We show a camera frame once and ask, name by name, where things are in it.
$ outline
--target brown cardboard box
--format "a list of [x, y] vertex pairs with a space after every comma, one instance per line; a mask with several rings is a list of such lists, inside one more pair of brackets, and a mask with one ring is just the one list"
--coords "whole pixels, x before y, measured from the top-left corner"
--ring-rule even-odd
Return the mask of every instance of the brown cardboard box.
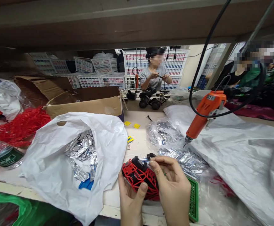
[[17, 75], [14, 81], [35, 107], [45, 106], [52, 98], [72, 90], [68, 78], [46, 76], [41, 73]]
[[122, 96], [118, 87], [89, 87], [67, 91], [50, 100], [45, 109], [52, 119], [68, 112], [88, 112], [114, 115], [124, 120]]

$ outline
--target metal pole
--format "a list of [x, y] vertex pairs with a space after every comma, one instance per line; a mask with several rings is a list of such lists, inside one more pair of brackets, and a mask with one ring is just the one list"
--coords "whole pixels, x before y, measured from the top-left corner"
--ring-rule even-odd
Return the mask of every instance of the metal pole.
[[265, 14], [262, 16], [262, 18], [260, 19], [259, 23], [256, 25], [255, 30], [252, 32], [250, 38], [248, 39], [245, 47], [243, 48], [241, 53], [245, 53], [247, 50], [247, 46], [250, 44], [250, 42], [255, 38], [255, 36], [257, 35], [258, 31], [260, 30], [261, 26], [263, 25], [263, 23], [265, 22], [266, 18], [268, 17], [268, 15], [270, 14], [270, 12], [272, 11], [274, 7], [274, 0], [270, 3], [269, 7], [266, 9]]

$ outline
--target workbench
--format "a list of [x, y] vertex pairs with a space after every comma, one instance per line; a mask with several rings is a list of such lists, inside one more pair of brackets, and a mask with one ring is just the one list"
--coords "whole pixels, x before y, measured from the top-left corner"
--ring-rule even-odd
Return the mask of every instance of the workbench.
[[[152, 110], [150, 106], [147, 106], [145, 109], [140, 109], [138, 104], [138, 100], [128, 101], [127, 106], [129, 110], [124, 111], [125, 121], [131, 122], [129, 126], [126, 126], [127, 133], [135, 140], [127, 145], [123, 162], [127, 162], [129, 159], [135, 157], [136, 155], [139, 157], [146, 157], [146, 154], [150, 152], [155, 153], [155, 151], [150, 150], [146, 141], [145, 129], [149, 123], [147, 116], [149, 115], [152, 120], [156, 120], [159, 117], [165, 117], [162, 108], [160, 108], [158, 111]], [[274, 122], [272, 121], [247, 117], [241, 118], [246, 121], [274, 126]], [[135, 123], [140, 124], [139, 129], [134, 128]], [[0, 167], [0, 192], [45, 202], [41, 196], [39, 196], [33, 189], [30, 188], [25, 178], [20, 178], [19, 175], [21, 175], [21, 167], [13, 170], [6, 170]], [[157, 203], [155, 206], [149, 206], [147, 202], [148, 201], [144, 202], [142, 209], [144, 224], [149, 226], [166, 226], [166, 221], [163, 215], [156, 215], [157, 213], [163, 213], [160, 203]], [[118, 182], [114, 184], [112, 190], [104, 192], [103, 204], [104, 207], [100, 215], [120, 219]], [[199, 223], [191, 225], [207, 225], [201, 224], [201, 222], [206, 222], [205, 216], [200, 215]]]

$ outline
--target red plastic part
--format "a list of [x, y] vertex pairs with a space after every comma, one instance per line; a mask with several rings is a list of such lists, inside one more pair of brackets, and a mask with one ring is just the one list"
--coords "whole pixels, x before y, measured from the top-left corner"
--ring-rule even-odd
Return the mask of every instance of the red plastic part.
[[139, 86], [139, 77], [138, 77], [138, 74], [136, 74], [135, 80], [136, 80], [136, 86], [135, 86], [135, 88], [138, 89], [138, 86]]
[[23, 148], [31, 144], [38, 129], [51, 121], [42, 107], [28, 108], [10, 123], [0, 125], [0, 141]]
[[[124, 163], [122, 165], [122, 171], [124, 173], [124, 177], [127, 179], [127, 181], [130, 183], [132, 188], [135, 190], [135, 192], [138, 191], [139, 186], [142, 182], [149, 181], [148, 190], [145, 196], [145, 199], [153, 200], [153, 201], [159, 201], [159, 189], [157, 186], [157, 178], [155, 173], [151, 169], [147, 169], [145, 172], [138, 169], [130, 159], [127, 163]], [[137, 180], [137, 182], [134, 183], [132, 179], [132, 175]]]

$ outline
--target worker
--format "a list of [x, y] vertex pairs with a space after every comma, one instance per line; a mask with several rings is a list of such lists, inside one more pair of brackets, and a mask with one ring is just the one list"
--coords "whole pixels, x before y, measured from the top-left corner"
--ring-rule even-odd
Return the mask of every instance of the worker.
[[[226, 84], [230, 87], [239, 85], [239, 88], [242, 86], [251, 88], [256, 86], [258, 84], [258, 80], [256, 80], [256, 78], [260, 74], [260, 65], [258, 64], [259, 62], [255, 60], [254, 55], [254, 52], [246, 51], [244, 56], [240, 57], [237, 62], [233, 61], [225, 65], [219, 78], [214, 84], [213, 89], [215, 89], [228, 74], [230, 74], [231, 77], [224, 79], [221, 86]], [[209, 81], [211, 75], [212, 72], [206, 76], [207, 81]]]
[[167, 84], [172, 83], [172, 77], [168, 74], [168, 69], [161, 65], [163, 54], [166, 47], [146, 48], [146, 58], [149, 61], [149, 66], [140, 73], [140, 85], [142, 90], [147, 90], [148, 87], [152, 89], [161, 90], [162, 81]]
[[[151, 158], [149, 164], [157, 177], [160, 202], [167, 225], [189, 225], [191, 185], [178, 161], [166, 156], [157, 156]], [[121, 171], [118, 176], [118, 183], [121, 226], [143, 225], [142, 204], [148, 185], [143, 182], [136, 193], [130, 184], [124, 180]]]

